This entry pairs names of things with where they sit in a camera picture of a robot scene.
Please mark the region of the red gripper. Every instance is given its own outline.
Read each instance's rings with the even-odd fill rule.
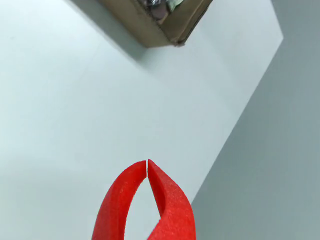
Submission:
[[[153,161],[137,162],[111,185],[98,212],[92,240],[124,240],[131,201],[142,181],[148,179],[161,219],[148,240],[195,240],[191,205],[180,187]]]

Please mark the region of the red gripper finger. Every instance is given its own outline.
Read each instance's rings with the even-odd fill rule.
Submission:
[[[148,179],[161,217],[148,240],[195,240],[194,214],[181,188],[150,159]]]
[[[146,176],[146,161],[139,161],[116,178],[101,204],[92,240],[124,240],[131,201]]]

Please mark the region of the cardboard box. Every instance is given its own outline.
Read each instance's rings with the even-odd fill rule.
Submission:
[[[184,45],[212,0],[184,0],[162,24],[139,0],[100,0],[145,47]]]

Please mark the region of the gray wall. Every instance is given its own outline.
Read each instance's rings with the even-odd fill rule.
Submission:
[[[198,240],[320,239],[320,1],[273,4],[284,41],[192,203]]]

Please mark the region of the white surface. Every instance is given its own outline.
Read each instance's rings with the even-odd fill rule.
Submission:
[[[282,41],[269,0],[215,0],[186,46],[149,50],[76,2],[0,3],[0,239],[90,239],[113,180],[148,158],[192,201]],[[125,238],[158,218],[145,181]]]

